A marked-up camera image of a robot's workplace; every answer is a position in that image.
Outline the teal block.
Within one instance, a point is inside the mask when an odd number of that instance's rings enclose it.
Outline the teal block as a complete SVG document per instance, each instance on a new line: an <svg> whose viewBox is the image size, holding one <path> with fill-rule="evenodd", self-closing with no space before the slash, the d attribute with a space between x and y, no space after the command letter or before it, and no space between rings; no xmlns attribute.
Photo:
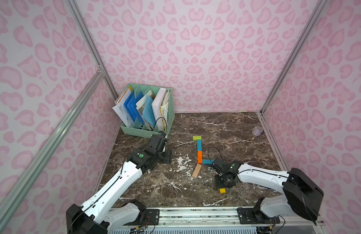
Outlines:
<svg viewBox="0 0 361 234"><path fill-rule="evenodd" d="M202 160L202 164L203 165L212 165L214 162L214 160L206 160L206 159L203 159Z"/></svg>
<svg viewBox="0 0 361 234"><path fill-rule="evenodd" d="M202 151L202 140L201 139L197 140L197 150Z"/></svg>

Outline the natural wood building block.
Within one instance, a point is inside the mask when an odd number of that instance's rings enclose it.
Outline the natural wood building block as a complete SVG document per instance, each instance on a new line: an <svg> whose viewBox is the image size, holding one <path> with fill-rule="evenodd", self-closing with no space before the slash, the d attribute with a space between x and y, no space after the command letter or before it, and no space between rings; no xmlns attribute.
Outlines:
<svg viewBox="0 0 361 234"><path fill-rule="evenodd" d="M197 178L197 177L198 177L201 168L202 168L202 165L201 165L201 164L197 164L197 165L196 165L196 167L195 167L195 169L194 169L194 172L193 172L193 174L192 174L192 177L193 177L193 178Z"/></svg>

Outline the orange building block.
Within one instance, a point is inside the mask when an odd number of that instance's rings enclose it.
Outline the orange building block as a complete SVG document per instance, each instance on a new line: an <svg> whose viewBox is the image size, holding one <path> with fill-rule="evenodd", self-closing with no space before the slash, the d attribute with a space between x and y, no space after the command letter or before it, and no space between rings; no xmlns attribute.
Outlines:
<svg viewBox="0 0 361 234"><path fill-rule="evenodd" d="M198 164L203 163L203 152L202 151L198 151L197 161L198 161Z"/></svg>

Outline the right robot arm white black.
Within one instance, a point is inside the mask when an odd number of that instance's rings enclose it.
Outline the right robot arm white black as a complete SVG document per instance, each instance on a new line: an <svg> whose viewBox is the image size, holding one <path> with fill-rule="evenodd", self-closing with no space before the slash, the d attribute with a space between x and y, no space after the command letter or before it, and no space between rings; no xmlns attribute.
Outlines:
<svg viewBox="0 0 361 234"><path fill-rule="evenodd" d="M216 159L211 167L217 172L216 185L220 189L232 188L238 182L252 183L278 192L272 198L261 197L253 208L238 208L242 224L280 223L281 215L298 215L316 222L324 197L322 189L302 170L273 171L247 163L226 163Z"/></svg>

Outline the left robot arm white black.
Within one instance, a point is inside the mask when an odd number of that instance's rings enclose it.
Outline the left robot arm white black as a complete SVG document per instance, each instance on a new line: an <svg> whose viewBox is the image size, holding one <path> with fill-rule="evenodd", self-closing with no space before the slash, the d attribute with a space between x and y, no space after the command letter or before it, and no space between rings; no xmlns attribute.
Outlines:
<svg viewBox="0 0 361 234"><path fill-rule="evenodd" d="M172 151L136 149L124 159L122 168L90 199L82 205L71 205L66 211L69 234L108 234L129 223L140 225L150 222L146 206L136 199L112 210L116 201L146 171L158 164L170 164Z"/></svg>

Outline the light blue folder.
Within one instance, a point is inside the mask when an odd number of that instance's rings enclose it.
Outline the light blue folder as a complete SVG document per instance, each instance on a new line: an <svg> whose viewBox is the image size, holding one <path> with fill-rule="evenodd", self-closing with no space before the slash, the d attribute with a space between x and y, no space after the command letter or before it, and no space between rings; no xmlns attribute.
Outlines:
<svg viewBox="0 0 361 234"><path fill-rule="evenodd" d="M153 107L152 107L153 99L149 95L145 95L144 98L145 98L144 99L145 102L144 102L142 117L143 117L145 123L148 125L148 127L152 131L152 130L154 130L155 123L156 123L154 112L153 112Z"/></svg>

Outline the green plastic file basket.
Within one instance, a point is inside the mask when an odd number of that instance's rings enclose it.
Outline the green plastic file basket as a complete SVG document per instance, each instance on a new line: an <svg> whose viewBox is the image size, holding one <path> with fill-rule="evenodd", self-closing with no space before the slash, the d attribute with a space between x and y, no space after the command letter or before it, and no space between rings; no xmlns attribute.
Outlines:
<svg viewBox="0 0 361 234"><path fill-rule="evenodd" d="M142 94L143 94L143 97L136 103L136 108L142 117L142 112L143 112L144 102L145 102L144 96L149 95L154 100L155 96L157 95L157 93L161 87L130 83L124 88L124 90L128 86L132 87L132 91L134 92L135 96L137 96L139 94L139 92L142 92ZM171 88L166 88L166 89L170 92L169 101L168 101L167 129L165 131L165 133L168 135L170 133L170 129L172 127L173 120L175 118L175 113L174 113L173 89L171 89ZM145 121L144 121L144 125L142 125L139 122L139 120L136 120L132 124L131 127L126 127L126 125L124 123L122 123L121 129L122 129L123 133L126 135L145 137L145 138L151 138L151 136L153 134L160 132L157 129L157 127L155 127L154 130L151 131L150 128L148 127L148 125L145 123Z"/></svg>

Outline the white booklets stack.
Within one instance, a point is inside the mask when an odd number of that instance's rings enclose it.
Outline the white booklets stack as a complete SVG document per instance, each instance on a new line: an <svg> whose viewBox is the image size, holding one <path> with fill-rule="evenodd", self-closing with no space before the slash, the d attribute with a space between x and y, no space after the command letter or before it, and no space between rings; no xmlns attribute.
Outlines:
<svg viewBox="0 0 361 234"><path fill-rule="evenodd" d="M152 102L155 117L155 126L159 131L166 131L168 119L168 101L170 92L166 88L160 88Z"/></svg>

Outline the clear plastic cup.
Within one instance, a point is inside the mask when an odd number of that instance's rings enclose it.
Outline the clear plastic cup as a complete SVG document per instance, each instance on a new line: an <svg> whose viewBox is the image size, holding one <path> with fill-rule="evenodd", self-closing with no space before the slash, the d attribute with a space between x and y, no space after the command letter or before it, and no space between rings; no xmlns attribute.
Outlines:
<svg viewBox="0 0 361 234"><path fill-rule="evenodd" d="M252 129L252 134L256 137L256 136L260 136L263 133L263 128L260 126L255 126Z"/></svg>

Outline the blue folders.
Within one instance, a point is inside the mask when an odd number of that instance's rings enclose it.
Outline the blue folders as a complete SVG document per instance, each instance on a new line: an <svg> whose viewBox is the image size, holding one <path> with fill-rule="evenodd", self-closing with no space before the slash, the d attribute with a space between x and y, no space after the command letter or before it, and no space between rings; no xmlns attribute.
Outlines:
<svg viewBox="0 0 361 234"><path fill-rule="evenodd" d="M136 103L143 97L142 92L139 92L137 96L135 96L134 92L132 92L127 100L124 103L125 108L127 109L129 116L131 117L132 121L135 122L139 120L139 122L144 125L144 120L141 117L139 111L136 108Z"/></svg>

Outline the white paper sheets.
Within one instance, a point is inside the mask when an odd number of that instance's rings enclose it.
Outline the white paper sheets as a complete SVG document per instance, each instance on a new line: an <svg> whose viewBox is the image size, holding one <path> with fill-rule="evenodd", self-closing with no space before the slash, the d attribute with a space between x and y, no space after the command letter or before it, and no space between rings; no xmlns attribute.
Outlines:
<svg viewBox="0 0 361 234"><path fill-rule="evenodd" d="M128 110L128 102L133 97L132 87L128 86L123 93L115 100L115 106L112 108L120 117L121 121L126 127L131 127L134 123L131 118L131 113Z"/></svg>

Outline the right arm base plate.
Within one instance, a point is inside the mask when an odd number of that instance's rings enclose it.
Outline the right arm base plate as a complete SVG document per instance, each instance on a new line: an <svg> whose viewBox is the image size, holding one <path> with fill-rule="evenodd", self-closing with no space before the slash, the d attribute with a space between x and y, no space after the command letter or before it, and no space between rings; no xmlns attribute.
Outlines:
<svg viewBox="0 0 361 234"><path fill-rule="evenodd" d="M260 210L255 210L254 208L237 208L238 217L240 224L268 224L276 225L280 224L281 221L278 216L268 217Z"/></svg>

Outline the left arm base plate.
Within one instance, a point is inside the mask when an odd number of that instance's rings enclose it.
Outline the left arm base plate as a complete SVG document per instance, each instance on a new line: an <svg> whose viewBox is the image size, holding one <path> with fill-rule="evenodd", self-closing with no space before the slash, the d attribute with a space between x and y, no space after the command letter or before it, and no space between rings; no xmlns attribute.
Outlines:
<svg viewBox="0 0 361 234"><path fill-rule="evenodd" d="M148 222L153 222L155 225L158 225L159 217L159 209L145 209L139 212L138 217L133 222L126 223L124 226L142 226Z"/></svg>

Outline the aluminium front rail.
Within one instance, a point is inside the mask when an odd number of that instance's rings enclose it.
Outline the aluminium front rail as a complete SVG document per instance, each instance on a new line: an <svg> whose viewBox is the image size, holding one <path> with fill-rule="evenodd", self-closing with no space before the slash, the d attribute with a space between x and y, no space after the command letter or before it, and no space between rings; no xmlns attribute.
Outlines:
<svg viewBox="0 0 361 234"><path fill-rule="evenodd" d="M281 215L281 223L240 224L238 207L165 207L159 209L159 224L122 226L109 234L326 234L325 224Z"/></svg>

